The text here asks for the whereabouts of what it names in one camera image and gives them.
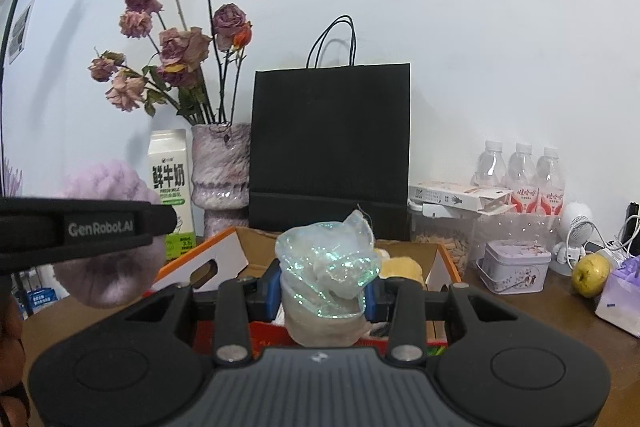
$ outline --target purple fluffy object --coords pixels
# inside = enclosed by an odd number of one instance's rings
[[[160,203],[127,163],[96,165],[70,178],[61,198]],[[166,258],[164,235],[147,247],[55,264],[53,272],[69,295],[93,308],[123,306],[151,288]]]

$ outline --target bag handle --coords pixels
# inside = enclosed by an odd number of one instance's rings
[[[354,66],[355,62],[356,62],[356,46],[357,46],[357,40],[356,40],[356,29],[353,25],[353,19],[351,18],[350,15],[340,15],[335,21],[333,21],[331,24],[329,24],[329,26],[327,27],[327,29],[325,29],[322,34],[316,39],[316,42],[314,42],[314,45],[311,46],[311,51],[309,51],[309,56],[306,58],[306,69],[309,69],[309,63],[311,62],[311,57],[314,53],[314,49],[316,48],[316,46],[318,46],[318,52],[316,53],[316,61],[314,63],[314,69],[316,69],[318,67],[318,62],[320,60],[320,52],[322,51],[322,46],[324,45],[324,41],[327,38],[327,35],[329,34],[329,32],[332,30],[332,28],[334,26],[337,26],[340,23],[345,23],[348,24],[349,27],[351,28],[351,45],[349,47],[349,65],[350,66]]]

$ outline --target plastic bag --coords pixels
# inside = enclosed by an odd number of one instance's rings
[[[620,268],[613,270],[612,274],[634,286],[640,286],[640,277],[638,277],[640,275],[640,259],[638,257],[626,259]]]
[[[350,346],[366,332],[364,286],[380,272],[362,213],[288,230],[276,240],[282,304],[291,337],[304,346]]]

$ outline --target bottle cap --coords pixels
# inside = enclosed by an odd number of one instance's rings
[[[502,152],[502,142],[487,140],[484,142],[484,149],[489,152]]]
[[[516,143],[516,152],[520,154],[531,154],[533,147],[530,143]]]
[[[557,159],[560,157],[558,156],[558,149],[555,147],[545,147],[543,152],[545,153],[545,156],[548,156],[549,158]]]

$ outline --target plastic water bottle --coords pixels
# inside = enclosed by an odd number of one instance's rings
[[[560,168],[558,149],[545,147],[545,155],[538,160],[536,171],[538,172],[539,214],[558,216],[562,211],[564,201],[564,174]]]
[[[511,203],[521,214],[534,214],[538,206],[538,179],[531,150],[528,143],[516,143],[507,167],[507,187],[513,190]]]
[[[504,187],[507,166],[502,159],[502,142],[487,140],[478,158],[476,174],[471,183],[478,187]]]

